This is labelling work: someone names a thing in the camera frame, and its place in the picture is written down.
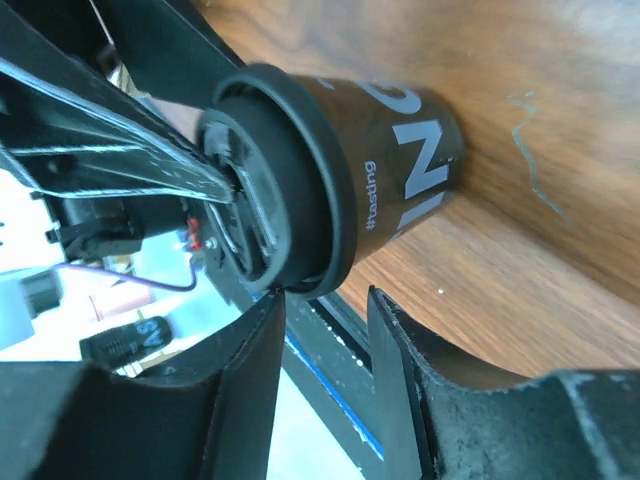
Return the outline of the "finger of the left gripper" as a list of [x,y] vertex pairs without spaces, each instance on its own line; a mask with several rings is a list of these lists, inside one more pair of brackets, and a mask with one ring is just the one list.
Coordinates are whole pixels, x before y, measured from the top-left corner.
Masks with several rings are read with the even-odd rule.
[[104,0],[95,3],[136,87],[194,108],[244,66],[192,1]]

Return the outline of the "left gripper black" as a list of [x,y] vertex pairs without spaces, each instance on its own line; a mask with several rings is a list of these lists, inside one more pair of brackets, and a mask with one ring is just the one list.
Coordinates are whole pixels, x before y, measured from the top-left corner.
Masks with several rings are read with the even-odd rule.
[[191,1],[2,3],[1,167],[44,202],[66,260],[186,228],[181,197],[234,197],[200,147],[110,82],[119,63],[144,93],[204,110],[240,60]]

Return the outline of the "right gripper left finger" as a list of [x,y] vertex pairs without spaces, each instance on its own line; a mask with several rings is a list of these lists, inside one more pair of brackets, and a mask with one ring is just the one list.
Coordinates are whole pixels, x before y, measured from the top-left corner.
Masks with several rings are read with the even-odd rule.
[[91,362],[1,366],[5,479],[262,479],[285,297],[129,378]]

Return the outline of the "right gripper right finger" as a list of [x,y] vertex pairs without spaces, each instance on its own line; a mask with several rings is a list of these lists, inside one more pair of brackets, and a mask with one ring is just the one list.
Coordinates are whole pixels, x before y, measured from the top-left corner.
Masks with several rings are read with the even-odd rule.
[[427,329],[383,290],[367,301],[389,479],[635,479],[636,370],[527,378]]

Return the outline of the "black coffee cup lid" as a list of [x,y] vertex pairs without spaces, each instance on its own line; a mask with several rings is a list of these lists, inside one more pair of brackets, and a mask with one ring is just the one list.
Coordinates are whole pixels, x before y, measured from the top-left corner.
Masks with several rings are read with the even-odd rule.
[[196,127],[234,198],[208,205],[225,259],[253,291],[335,290],[356,253],[356,197],[337,134],[300,80],[250,64],[216,88]]

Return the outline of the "brown takeout coffee cup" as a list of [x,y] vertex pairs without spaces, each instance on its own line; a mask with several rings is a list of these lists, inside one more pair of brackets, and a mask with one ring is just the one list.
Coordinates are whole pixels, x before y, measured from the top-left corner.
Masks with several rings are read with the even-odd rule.
[[337,135],[357,200],[361,261],[439,209],[462,176],[458,122],[430,89],[303,78]]

